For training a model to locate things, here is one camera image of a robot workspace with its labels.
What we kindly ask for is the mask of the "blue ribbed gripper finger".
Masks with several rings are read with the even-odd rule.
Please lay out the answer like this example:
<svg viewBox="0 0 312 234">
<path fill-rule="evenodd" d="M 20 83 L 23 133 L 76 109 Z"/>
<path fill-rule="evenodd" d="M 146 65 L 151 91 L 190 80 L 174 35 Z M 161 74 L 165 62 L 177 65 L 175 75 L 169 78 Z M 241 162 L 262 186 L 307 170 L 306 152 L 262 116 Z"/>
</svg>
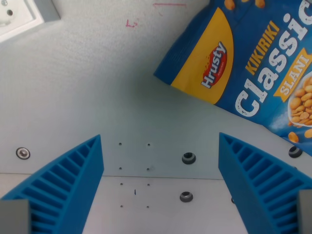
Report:
<svg viewBox="0 0 312 234">
<path fill-rule="evenodd" d="M 284 161 L 225 133 L 218 168 L 250 234 L 297 234 L 297 196 L 312 179 Z"/>
<path fill-rule="evenodd" d="M 97 135 L 46 164 L 1 199 L 28 200 L 33 234 L 80 234 L 103 172 Z"/>
</svg>

